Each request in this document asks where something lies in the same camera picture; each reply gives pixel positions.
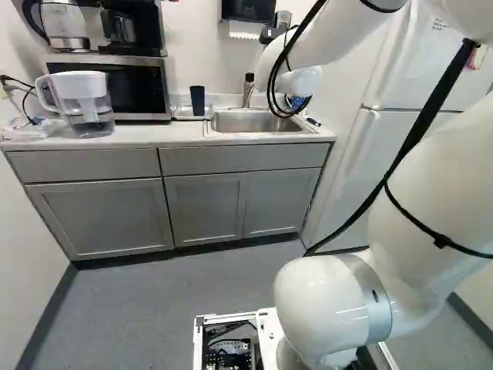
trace paper towel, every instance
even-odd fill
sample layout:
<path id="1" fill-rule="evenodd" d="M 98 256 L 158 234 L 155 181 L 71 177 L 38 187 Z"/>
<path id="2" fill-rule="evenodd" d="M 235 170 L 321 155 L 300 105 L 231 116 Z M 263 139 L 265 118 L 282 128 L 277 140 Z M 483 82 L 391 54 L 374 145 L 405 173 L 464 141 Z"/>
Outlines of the paper towel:
<path id="1" fill-rule="evenodd" d="M 258 40 L 264 24 L 229 20 L 230 37 L 233 39 Z"/>

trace refrigerator door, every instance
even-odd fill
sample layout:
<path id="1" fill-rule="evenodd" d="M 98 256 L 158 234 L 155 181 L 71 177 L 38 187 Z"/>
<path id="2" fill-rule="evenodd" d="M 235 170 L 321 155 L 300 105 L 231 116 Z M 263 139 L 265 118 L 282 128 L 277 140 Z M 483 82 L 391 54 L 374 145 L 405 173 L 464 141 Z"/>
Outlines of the refrigerator door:
<path id="1" fill-rule="evenodd" d="M 413 0 L 387 28 L 377 64 L 364 94 L 372 109 L 421 109 L 464 36 Z M 493 50 L 483 45 L 464 68 L 441 110 L 463 111 L 488 93 Z"/>
<path id="2" fill-rule="evenodd" d="M 427 135 L 456 115 L 439 113 Z M 317 228 L 316 242 L 341 226 L 377 186 L 417 117 L 416 112 L 360 109 Z M 367 213 L 322 251 L 366 244 Z"/>

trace refrigerator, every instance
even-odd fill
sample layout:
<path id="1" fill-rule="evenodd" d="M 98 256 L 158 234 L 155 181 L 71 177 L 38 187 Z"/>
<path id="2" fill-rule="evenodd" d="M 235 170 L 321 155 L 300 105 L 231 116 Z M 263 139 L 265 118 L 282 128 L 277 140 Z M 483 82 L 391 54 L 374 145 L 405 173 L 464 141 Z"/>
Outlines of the refrigerator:
<path id="1" fill-rule="evenodd" d="M 375 188 L 463 38 L 413 0 L 363 45 L 324 67 L 325 87 L 309 114 L 338 138 L 301 234 L 305 247 L 341 226 Z M 482 46 L 427 135 L 484 97 L 492 82 L 493 51 Z M 366 213 L 321 251 L 367 244 Z"/>

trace sink faucet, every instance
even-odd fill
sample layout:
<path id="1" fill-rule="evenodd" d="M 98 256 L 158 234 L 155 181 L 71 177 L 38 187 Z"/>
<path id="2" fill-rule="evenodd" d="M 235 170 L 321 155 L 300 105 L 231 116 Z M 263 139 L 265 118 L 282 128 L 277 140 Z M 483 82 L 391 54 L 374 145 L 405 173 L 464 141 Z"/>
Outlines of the sink faucet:
<path id="1" fill-rule="evenodd" d="M 245 82 L 243 83 L 243 104 L 241 106 L 242 108 L 250 108 L 250 98 L 252 97 L 253 88 L 255 87 L 255 85 L 253 84 L 254 78 L 254 73 L 245 73 Z"/>

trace white countertop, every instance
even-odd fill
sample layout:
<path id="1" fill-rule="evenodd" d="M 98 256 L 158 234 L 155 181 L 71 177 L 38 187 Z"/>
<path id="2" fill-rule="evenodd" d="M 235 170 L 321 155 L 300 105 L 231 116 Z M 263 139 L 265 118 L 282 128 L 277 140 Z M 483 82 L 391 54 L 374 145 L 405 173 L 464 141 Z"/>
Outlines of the white countertop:
<path id="1" fill-rule="evenodd" d="M 112 135 L 92 139 L 52 136 L 34 142 L 2 142 L 2 150 L 84 150 L 115 148 L 171 148 L 184 146 L 333 142 L 337 134 L 325 126 L 317 133 L 215 133 L 204 135 L 202 121 L 172 121 L 166 125 L 116 126 Z"/>

